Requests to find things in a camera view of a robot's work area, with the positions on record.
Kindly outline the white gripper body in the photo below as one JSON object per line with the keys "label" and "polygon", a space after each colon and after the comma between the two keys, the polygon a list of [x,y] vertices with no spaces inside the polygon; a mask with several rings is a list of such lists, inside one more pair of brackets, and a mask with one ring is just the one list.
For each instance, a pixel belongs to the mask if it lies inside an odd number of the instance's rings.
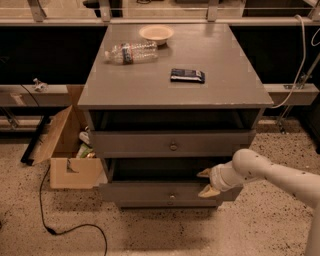
{"label": "white gripper body", "polygon": [[210,169],[210,185],[218,191],[226,192],[235,187],[241,187],[246,179],[240,175],[232,165],[232,162],[219,164]]}

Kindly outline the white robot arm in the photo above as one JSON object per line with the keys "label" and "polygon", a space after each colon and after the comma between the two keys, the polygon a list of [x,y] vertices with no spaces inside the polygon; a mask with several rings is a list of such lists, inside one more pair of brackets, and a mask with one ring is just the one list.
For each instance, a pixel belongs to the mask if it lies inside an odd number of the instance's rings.
{"label": "white robot arm", "polygon": [[209,198],[246,183],[263,179],[314,210],[305,256],[320,256],[320,176],[273,163],[250,149],[236,151],[232,160],[197,174],[209,183],[199,192]]}

